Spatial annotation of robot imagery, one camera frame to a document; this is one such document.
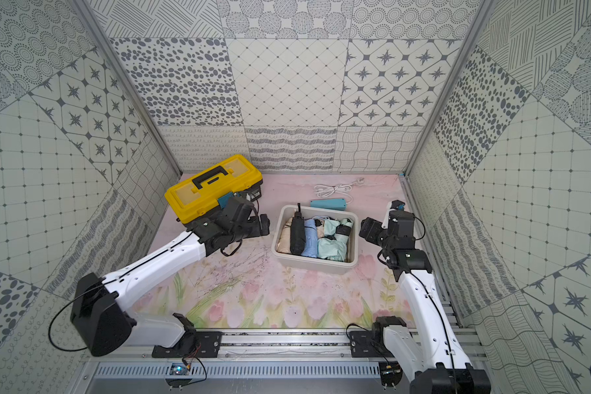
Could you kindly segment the white plastic storage box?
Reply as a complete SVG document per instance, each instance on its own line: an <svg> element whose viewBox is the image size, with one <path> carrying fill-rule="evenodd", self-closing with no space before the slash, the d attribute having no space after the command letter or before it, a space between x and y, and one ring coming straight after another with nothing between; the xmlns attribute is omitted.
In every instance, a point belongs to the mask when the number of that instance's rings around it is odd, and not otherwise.
<svg viewBox="0 0 591 394"><path fill-rule="evenodd" d="M271 251L283 266L343 275L358 263L360 229L351 212L285 205Z"/></svg>

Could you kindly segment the beige umbrella black stripes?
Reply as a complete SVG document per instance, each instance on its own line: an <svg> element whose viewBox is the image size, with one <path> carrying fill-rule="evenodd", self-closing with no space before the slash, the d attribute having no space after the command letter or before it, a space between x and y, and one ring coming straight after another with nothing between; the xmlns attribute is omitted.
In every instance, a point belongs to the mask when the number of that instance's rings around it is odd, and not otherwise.
<svg viewBox="0 0 591 394"><path fill-rule="evenodd" d="M291 253L292 218L289 218L279 234L276 251L281 254Z"/></svg>

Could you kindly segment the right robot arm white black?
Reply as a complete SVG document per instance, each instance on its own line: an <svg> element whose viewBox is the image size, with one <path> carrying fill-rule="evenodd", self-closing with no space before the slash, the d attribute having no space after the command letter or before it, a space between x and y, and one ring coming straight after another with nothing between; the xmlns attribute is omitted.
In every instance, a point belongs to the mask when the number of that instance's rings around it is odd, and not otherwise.
<svg viewBox="0 0 591 394"><path fill-rule="evenodd" d="M417 217L400 200L390 203L382 221L366 218L360 237L379 247L378 261L392 271L409 302L417 333L396 316L376 318L372 344L390 353L411 393L489 393L489 376L476 369L446 318L427 254L416 248Z"/></svg>

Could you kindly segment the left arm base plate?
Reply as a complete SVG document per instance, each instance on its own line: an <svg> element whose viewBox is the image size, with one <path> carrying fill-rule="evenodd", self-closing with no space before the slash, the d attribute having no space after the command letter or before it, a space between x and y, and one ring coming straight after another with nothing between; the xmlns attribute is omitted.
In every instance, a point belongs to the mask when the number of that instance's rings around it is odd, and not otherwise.
<svg viewBox="0 0 591 394"><path fill-rule="evenodd" d="M185 333L171 348L155 346L152 357L154 359L181 359L198 356L200 359L215 359L218 357L222 339L223 332L220 331Z"/></svg>

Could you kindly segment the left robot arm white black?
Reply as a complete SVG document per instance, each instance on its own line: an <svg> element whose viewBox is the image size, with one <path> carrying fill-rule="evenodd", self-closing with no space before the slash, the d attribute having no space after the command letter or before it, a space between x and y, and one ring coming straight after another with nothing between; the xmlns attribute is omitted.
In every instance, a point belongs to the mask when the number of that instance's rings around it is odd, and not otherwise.
<svg viewBox="0 0 591 394"><path fill-rule="evenodd" d="M115 272L87 274L77 283L70 320L94 357L122 346L150 346L156 358L192 356L200 348L195 325L185 315L145 315L132 307L165 279L244 239L267 236L270 221L236 193L224 208L197 218L152 254Z"/></svg>

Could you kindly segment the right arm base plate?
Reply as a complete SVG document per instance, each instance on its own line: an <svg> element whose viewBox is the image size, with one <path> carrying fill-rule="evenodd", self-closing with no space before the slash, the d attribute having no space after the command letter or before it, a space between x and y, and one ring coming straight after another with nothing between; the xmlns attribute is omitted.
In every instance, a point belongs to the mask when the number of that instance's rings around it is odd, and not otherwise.
<svg viewBox="0 0 591 394"><path fill-rule="evenodd" d="M375 342L369 331L351 330L347 333L352 358L391 358L392 354L380 343Z"/></svg>

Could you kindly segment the mint green umbrella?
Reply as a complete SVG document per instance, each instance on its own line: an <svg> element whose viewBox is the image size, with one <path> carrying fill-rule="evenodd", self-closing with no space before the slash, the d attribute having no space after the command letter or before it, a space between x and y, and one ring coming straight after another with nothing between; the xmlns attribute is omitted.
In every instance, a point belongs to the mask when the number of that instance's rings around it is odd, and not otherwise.
<svg viewBox="0 0 591 394"><path fill-rule="evenodd" d="M325 219L323 236L318 239L318 258L335 262L346 262L348 241L354 222L349 218Z"/></svg>

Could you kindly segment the periwinkle blue umbrella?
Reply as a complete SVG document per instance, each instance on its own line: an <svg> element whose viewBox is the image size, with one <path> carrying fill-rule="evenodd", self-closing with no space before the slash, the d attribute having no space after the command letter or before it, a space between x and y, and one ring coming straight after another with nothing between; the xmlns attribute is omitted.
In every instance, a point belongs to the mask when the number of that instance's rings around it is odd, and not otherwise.
<svg viewBox="0 0 591 394"><path fill-rule="evenodd" d="M324 237L324 221L320 218L305 220L306 245L302 257L318 258L318 239Z"/></svg>

